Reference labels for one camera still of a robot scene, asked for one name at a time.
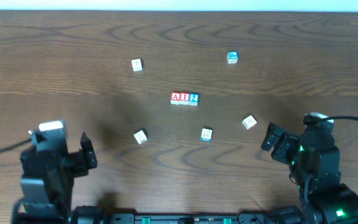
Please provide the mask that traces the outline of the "blue number 2 block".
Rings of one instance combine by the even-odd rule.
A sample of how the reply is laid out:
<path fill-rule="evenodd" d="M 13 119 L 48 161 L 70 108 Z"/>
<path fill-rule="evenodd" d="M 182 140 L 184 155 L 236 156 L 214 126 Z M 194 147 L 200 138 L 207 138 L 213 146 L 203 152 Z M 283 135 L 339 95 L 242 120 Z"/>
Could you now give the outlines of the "blue number 2 block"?
<path fill-rule="evenodd" d="M 190 93 L 189 102 L 190 106 L 198 106 L 199 102 L 199 94 L 197 93 Z"/>

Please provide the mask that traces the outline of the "red letter I block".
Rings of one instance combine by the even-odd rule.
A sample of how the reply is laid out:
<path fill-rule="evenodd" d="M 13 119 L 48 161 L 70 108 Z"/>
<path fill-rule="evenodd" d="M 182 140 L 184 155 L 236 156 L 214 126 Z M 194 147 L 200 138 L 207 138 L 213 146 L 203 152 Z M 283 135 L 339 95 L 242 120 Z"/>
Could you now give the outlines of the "red letter I block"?
<path fill-rule="evenodd" d="M 189 105 L 189 98 L 190 98 L 189 93 L 181 92 L 180 93 L 180 104 L 181 105 Z"/>

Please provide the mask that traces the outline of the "red letter A block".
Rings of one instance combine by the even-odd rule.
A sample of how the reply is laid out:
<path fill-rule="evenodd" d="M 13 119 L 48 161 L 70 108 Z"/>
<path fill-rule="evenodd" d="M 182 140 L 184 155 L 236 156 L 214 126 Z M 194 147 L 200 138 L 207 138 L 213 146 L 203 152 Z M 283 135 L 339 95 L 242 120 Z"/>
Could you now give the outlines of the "red letter A block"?
<path fill-rule="evenodd" d="M 172 105 L 180 104 L 180 92 L 171 92 L 170 103 Z"/>

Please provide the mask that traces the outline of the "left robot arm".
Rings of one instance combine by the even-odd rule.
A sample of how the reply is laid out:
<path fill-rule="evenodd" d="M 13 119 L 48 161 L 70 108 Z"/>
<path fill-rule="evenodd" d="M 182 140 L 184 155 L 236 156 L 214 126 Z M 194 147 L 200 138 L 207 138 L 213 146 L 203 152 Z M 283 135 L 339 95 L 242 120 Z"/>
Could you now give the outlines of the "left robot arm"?
<path fill-rule="evenodd" d="M 83 133 L 81 148 L 68 152 L 65 129 L 34 130 L 31 147 L 21 153 L 23 197 L 14 205 L 12 223 L 69 223 L 74 179 L 98 166 L 93 144 Z"/>

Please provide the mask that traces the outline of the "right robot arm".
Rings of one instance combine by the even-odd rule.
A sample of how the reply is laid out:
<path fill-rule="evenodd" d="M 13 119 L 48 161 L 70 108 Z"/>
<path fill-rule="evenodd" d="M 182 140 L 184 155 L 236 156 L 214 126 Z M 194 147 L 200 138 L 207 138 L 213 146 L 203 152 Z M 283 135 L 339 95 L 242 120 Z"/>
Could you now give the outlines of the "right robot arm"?
<path fill-rule="evenodd" d="M 358 195 L 341 182 L 333 123 L 308 124 L 300 135 L 270 123 L 261 148 L 288 165 L 301 207 L 270 212 L 264 223 L 358 223 Z"/>

